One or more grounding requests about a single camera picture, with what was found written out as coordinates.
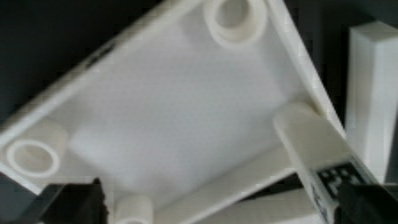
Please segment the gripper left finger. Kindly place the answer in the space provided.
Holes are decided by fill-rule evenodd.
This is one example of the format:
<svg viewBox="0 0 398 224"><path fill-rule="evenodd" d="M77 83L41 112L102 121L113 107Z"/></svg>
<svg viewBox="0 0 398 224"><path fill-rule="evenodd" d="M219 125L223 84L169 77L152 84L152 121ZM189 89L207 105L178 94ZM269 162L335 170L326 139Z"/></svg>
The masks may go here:
<svg viewBox="0 0 398 224"><path fill-rule="evenodd" d="M50 184L15 224L107 224L102 180Z"/></svg>

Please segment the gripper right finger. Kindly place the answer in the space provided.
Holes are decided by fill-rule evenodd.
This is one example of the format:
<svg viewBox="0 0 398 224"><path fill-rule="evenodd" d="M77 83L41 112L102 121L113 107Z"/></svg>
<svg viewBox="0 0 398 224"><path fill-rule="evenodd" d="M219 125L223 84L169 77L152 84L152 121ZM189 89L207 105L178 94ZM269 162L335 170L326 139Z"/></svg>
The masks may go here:
<svg viewBox="0 0 398 224"><path fill-rule="evenodd" d="M335 224L398 224L398 185L342 186Z"/></svg>

